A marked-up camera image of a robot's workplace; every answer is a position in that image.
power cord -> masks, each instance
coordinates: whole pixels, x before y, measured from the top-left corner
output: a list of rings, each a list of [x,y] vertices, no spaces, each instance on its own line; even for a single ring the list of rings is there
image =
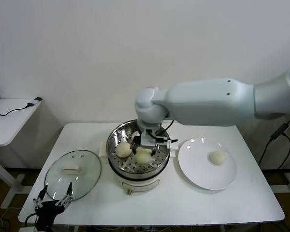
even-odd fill
[[[5,232],[9,232],[10,229],[11,229],[11,222],[10,222],[8,219],[4,219],[4,218],[3,218],[4,215],[8,212],[9,209],[21,209],[21,208],[19,208],[19,207],[9,207],[9,208],[7,208],[7,209],[5,210],[5,212],[2,214],[2,216],[0,217],[0,230],[3,230],[3,231],[5,231]],[[7,223],[8,223],[8,225],[9,225],[8,230],[6,230],[6,229],[4,228],[4,222],[7,222]]]
[[[13,110],[10,110],[9,112],[5,113],[5,114],[1,114],[0,113],[0,116],[7,116],[9,113],[13,112],[13,111],[16,111],[16,110],[24,110],[28,107],[31,107],[31,106],[34,106],[35,104],[37,104],[38,102],[42,101],[42,98],[40,97],[37,97],[35,98],[34,100],[30,101],[27,103],[27,105],[23,108],[18,108],[18,109],[13,109]]]
[[[163,133],[165,133],[174,123],[174,120],[170,123],[170,125],[164,129],[163,131],[159,132],[158,134],[156,133],[156,136],[162,135]]]
[[[28,217],[26,217],[26,220],[25,220],[25,227],[28,226],[28,220],[29,220],[29,218],[30,218],[30,217],[33,217],[34,215],[37,215],[37,214],[36,214],[36,213],[34,213],[34,214],[30,214]]]
[[[262,156],[261,156],[261,159],[259,160],[259,162],[258,162],[258,165],[260,165],[261,164],[261,162],[262,162],[262,159],[263,159],[263,157],[264,157],[264,155],[265,155],[265,152],[266,152],[266,150],[267,150],[267,147],[268,147],[268,145],[272,142],[272,141],[274,141],[275,139],[277,139],[280,135],[283,135],[283,136],[285,136],[287,139],[288,139],[288,141],[289,141],[289,144],[290,144],[290,138],[284,133],[285,131],[286,131],[286,129],[288,129],[288,127],[290,126],[290,120],[287,122],[287,123],[283,123],[271,136],[270,136],[270,139],[269,139],[269,141],[267,142],[267,144],[266,144],[266,146],[265,146],[265,148],[264,148],[264,151],[263,151],[263,154],[262,154]],[[286,156],[286,158],[285,158],[285,160],[282,162],[282,164],[279,166],[279,168],[281,168],[284,164],[285,164],[285,162],[286,162],[286,160],[288,159],[288,157],[289,157],[289,155],[290,155],[290,148],[289,148],[289,152],[288,152],[288,154],[287,154],[287,156]]]
[[[285,158],[284,161],[281,163],[281,165],[279,166],[278,169],[280,169],[280,168],[285,164],[285,162],[287,161],[287,159],[288,159],[289,156],[290,156],[290,138],[289,138],[285,133],[282,133],[282,135],[285,136],[285,137],[288,139],[288,141],[289,141],[289,151],[288,151],[288,154],[287,154],[286,158]]]

white table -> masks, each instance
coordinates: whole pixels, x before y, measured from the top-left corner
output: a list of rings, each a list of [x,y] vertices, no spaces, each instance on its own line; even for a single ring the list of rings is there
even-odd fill
[[[0,113],[5,114],[10,110],[23,108],[31,100],[33,99],[0,99]],[[0,146],[7,146],[15,138],[39,105],[40,102],[27,109],[11,112],[7,116],[0,116]],[[29,194],[31,187],[21,185],[24,177],[24,174],[20,174],[15,179],[0,165],[0,179],[11,187],[1,204],[2,209],[9,207],[15,194]]]
[[[48,168],[65,153],[86,149],[98,154],[100,144],[118,124],[67,124],[44,164],[18,219],[24,222],[34,212],[33,198],[44,187]],[[221,191],[210,191],[192,184],[182,174],[177,158],[169,161],[163,179],[154,189],[125,194],[115,181],[107,159],[102,159],[102,174],[94,189],[72,202],[58,215],[55,224],[103,226],[175,226],[239,224],[279,221],[284,213],[270,186],[245,144],[233,127],[193,127],[174,123],[172,138],[184,141],[205,137],[227,147],[237,164],[234,183]]]

steamed bun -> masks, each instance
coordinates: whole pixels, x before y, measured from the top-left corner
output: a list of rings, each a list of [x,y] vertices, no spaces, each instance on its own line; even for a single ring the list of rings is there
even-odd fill
[[[221,151],[214,151],[209,154],[209,159],[215,165],[222,165],[227,161],[227,156]]]
[[[117,145],[116,147],[116,155],[121,158],[128,157],[132,152],[130,148],[130,144],[127,142],[123,142]]]
[[[148,163],[152,160],[151,153],[151,149],[138,147],[136,148],[136,154],[134,156],[135,161],[138,163]]]
[[[140,136],[140,133],[138,131],[133,132],[132,136],[131,136],[131,140],[133,141],[135,136]]]

glass lid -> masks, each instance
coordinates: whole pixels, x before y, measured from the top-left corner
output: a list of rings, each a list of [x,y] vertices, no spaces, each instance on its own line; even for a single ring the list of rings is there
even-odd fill
[[[100,174],[101,162],[95,153],[72,151],[60,157],[48,169],[44,185],[48,185],[47,194],[52,199],[60,200],[72,182],[72,197],[75,201],[93,189]]]

robotic hand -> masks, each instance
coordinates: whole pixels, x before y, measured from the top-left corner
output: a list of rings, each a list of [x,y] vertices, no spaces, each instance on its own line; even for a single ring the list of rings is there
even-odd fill
[[[232,126],[250,118],[277,118],[290,114],[290,71],[255,86],[218,79],[147,88],[137,97],[135,110],[144,147],[170,142],[155,136],[164,119],[184,125]]]
[[[33,199],[34,211],[38,217],[35,223],[37,231],[52,232],[55,217],[70,205],[72,198],[72,182],[70,183],[66,195],[61,200],[42,202],[47,191],[47,185],[41,190],[37,199]]]

